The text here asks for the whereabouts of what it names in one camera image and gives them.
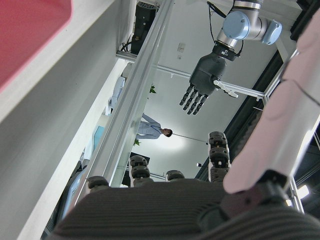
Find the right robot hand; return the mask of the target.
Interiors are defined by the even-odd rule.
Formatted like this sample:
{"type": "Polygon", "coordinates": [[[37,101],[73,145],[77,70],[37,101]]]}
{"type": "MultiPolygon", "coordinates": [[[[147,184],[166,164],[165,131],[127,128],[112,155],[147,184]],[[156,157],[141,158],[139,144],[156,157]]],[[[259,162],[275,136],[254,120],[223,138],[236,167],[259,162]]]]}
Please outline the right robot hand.
{"type": "Polygon", "coordinates": [[[286,204],[286,189],[320,122],[320,14],[297,41],[282,81],[228,172],[100,187],[51,240],[317,240],[320,222],[286,204]]]}

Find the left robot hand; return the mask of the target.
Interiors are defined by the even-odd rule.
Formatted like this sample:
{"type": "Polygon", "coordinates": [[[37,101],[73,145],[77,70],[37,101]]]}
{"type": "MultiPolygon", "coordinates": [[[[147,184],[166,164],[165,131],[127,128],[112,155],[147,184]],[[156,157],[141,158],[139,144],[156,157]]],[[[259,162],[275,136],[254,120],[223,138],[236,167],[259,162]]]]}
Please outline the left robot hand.
{"type": "Polygon", "coordinates": [[[226,66],[225,59],[214,52],[199,59],[190,76],[189,87],[179,103],[188,115],[196,115],[216,89],[221,89],[233,98],[238,97],[235,92],[221,83],[226,66]]]}

